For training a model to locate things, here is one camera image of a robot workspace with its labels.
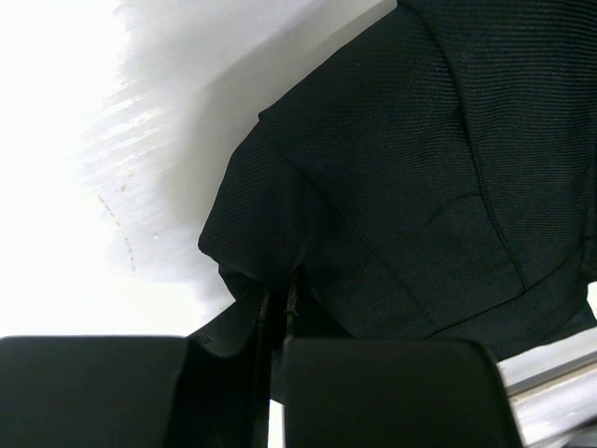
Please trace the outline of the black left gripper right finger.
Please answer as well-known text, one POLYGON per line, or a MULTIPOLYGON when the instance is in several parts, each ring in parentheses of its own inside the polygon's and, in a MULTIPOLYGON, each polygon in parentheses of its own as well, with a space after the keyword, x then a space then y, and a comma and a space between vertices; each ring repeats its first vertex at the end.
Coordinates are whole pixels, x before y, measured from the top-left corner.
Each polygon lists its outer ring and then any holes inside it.
POLYGON ((520 447, 501 374, 473 342, 305 338, 286 308, 288 447, 520 447))

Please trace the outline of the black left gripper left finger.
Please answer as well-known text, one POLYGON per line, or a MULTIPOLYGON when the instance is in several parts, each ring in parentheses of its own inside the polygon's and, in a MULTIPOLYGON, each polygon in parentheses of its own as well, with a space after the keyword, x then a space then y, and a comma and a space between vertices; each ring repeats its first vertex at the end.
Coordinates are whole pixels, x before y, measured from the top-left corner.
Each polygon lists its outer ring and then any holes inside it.
POLYGON ((271 298, 196 333, 1 342, 5 447, 264 447, 271 298))

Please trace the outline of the black pleated skirt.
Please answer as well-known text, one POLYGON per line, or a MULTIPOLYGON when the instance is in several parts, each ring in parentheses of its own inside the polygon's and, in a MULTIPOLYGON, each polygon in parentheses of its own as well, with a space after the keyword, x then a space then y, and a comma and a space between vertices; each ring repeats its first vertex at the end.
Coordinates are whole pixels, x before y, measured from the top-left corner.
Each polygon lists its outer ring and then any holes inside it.
POLYGON ((403 1, 261 113, 199 240, 237 300, 505 359, 592 329, 596 5, 403 1))

